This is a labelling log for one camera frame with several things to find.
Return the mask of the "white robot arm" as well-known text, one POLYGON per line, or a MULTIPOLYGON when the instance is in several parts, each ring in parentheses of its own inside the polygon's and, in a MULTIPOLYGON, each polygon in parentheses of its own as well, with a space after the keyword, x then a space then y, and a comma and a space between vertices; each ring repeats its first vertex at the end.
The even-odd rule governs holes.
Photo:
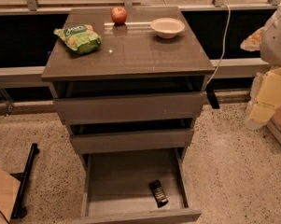
POLYGON ((240 48, 259 51, 265 62, 281 66, 281 4, 262 27, 242 42, 240 48))

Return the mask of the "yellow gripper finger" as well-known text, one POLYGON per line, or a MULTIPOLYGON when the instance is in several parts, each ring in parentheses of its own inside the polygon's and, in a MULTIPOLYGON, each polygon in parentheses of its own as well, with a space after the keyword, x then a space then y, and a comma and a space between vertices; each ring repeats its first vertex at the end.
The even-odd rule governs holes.
POLYGON ((258 51, 260 50, 260 41, 262 36, 263 28, 260 27, 257 31, 255 31, 252 35, 250 35, 247 39, 245 39, 240 48, 246 51, 258 51))

